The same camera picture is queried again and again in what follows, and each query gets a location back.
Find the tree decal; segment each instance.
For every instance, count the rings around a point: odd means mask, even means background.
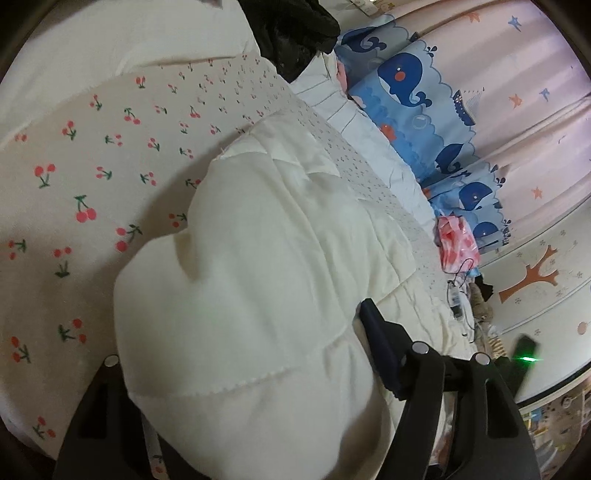
[[[542,277],[540,275],[540,267],[542,266],[542,264],[548,258],[550,258],[552,255],[554,255],[557,251],[558,251],[557,249],[552,249],[552,247],[550,245],[548,245],[544,256],[541,258],[541,260],[539,262],[536,263],[534,268],[532,268],[531,265],[526,265],[525,266],[525,278],[523,280],[521,280],[518,284],[513,285],[512,287],[510,287],[506,290],[503,290],[502,292],[499,292],[499,297],[501,298],[501,303],[505,303],[505,301],[509,297],[511,297],[513,294],[517,293],[522,288],[524,288],[527,285],[530,285],[532,283],[544,281],[546,283],[551,283],[552,285],[557,287],[558,282],[556,281],[556,277],[558,275],[558,270],[554,270],[551,274],[546,275],[545,277]]]

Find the red cherry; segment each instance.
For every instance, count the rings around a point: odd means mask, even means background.
[[[86,212],[76,212],[76,220],[78,220],[80,223],[84,223],[88,220],[88,215]]]
[[[127,250],[127,243],[123,240],[120,240],[115,244],[115,248],[120,252],[125,252]]]

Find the whale print fabric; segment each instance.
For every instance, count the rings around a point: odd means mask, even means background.
[[[348,92],[437,215],[480,253],[555,223],[591,192],[591,81],[530,1],[435,2],[342,35]]]

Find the pink bag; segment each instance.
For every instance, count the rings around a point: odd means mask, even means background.
[[[438,218],[437,228],[441,267],[445,273],[467,272],[478,266],[478,245],[464,217],[441,216]]]

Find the blue whale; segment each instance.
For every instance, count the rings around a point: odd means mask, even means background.
[[[378,76],[390,86],[390,95],[396,95],[404,106],[417,106],[422,103],[430,107],[433,102],[427,98],[425,92],[417,92],[418,102],[411,98],[413,90],[423,78],[423,64],[411,53],[398,53],[378,67]]]

